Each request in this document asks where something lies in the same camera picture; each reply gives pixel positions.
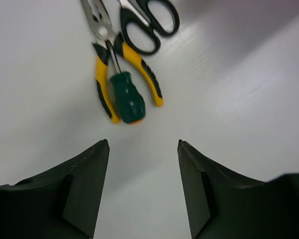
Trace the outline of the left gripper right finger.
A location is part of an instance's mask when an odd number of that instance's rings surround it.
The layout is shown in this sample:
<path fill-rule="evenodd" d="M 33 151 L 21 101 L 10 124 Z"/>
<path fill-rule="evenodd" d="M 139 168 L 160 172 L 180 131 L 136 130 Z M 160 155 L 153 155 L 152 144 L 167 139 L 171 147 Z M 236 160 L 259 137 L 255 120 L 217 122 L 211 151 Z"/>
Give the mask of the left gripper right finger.
<path fill-rule="evenodd" d="M 268 182 L 241 175 L 178 142 L 194 239 L 299 239 L 299 173 Z"/>

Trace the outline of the green orange screwdriver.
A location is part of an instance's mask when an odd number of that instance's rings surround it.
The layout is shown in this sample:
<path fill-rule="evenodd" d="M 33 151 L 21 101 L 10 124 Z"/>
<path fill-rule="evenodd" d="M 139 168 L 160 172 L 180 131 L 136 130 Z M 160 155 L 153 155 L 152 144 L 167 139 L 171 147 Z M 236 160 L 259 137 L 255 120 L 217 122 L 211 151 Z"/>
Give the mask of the green orange screwdriver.
<path fill-rule="evenodd" d="M 131 74 L 122 71 L 110 41 L 106 41 L 115 74 L 110 78 L 115 98 L 115 108 L 121 120 L 126 124 L 138 123 L 146 116 L 145 102 L 132 82 Z"/>

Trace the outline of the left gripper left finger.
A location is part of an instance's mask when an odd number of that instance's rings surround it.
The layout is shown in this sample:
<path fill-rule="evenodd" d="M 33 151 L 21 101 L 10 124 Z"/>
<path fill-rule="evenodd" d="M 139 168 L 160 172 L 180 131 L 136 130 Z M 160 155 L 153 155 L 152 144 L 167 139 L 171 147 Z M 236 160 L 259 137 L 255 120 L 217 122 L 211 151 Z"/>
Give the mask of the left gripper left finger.
<path fill-rule="evenodd" d="M 109 161 L 103 139 L 15 185 L 0 186 L 0 239 L 91 239 Z"/>

